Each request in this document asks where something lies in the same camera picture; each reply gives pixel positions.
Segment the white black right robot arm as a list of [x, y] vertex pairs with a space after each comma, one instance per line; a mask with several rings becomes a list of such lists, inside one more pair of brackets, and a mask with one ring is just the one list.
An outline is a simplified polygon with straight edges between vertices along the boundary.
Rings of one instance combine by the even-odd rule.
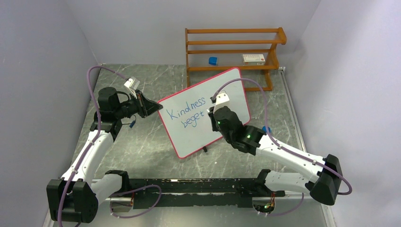
[[212, 130], [221, 133], [234, 149], [253, 156], [266, 156], [293, 170], [292, 173], [262, 170], [255, 183], [259, 195], [292, 191], [308, 193], [325, 205], [335, 204], [342, 177], [336, 156], [316, 156], [282, 143], [260, 128], [242, 124], [237, 114], [227, 106], [217, 110], [211, 107], [207, 113]]

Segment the pink framed whiteboard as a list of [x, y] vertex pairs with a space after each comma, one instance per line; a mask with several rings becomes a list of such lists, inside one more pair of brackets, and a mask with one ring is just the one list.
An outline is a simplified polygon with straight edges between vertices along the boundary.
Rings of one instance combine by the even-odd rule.
[[214, 106], [210, 98], [228, 81], [231, 83], [222, 89], [229, 97], [228, 107], [243, 124], [250, 121], [241, 77], [238, 68], [231, 68], [159, 101], [163, 108], [158, 114], [179, 158], [186, 158], [222, 137], [212, 130], [207, 110]]

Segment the blue marker cap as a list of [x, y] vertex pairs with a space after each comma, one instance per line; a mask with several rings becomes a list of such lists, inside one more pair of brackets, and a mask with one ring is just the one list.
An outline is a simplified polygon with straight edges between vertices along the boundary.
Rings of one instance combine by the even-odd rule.
[[136, 121], [132, 121], [132, 122], [129, 124], [129, 127], [132, 128], [132, 127], [135, 125], [135, 123], [136, 123]]

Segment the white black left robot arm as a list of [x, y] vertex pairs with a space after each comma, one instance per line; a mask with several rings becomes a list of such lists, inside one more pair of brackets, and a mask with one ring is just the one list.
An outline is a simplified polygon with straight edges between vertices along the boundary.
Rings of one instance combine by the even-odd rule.
[[120, 91], [106, 87], [98, 92], [94, 121], [84, 148], [70, 169], [46, 186], [50, 217], [58, 222], [90, 223], [98, 206], [111, 195], [120, 197], [132, 189], [128, 173], [109, 170], [101, 180], [94, 175], [106, 152], [115, 142], [122, 127], [122, 119], [138, 114], [141, 118], [161, 110], [163, 106], [144, 97], [140, 90], [120, 101]]

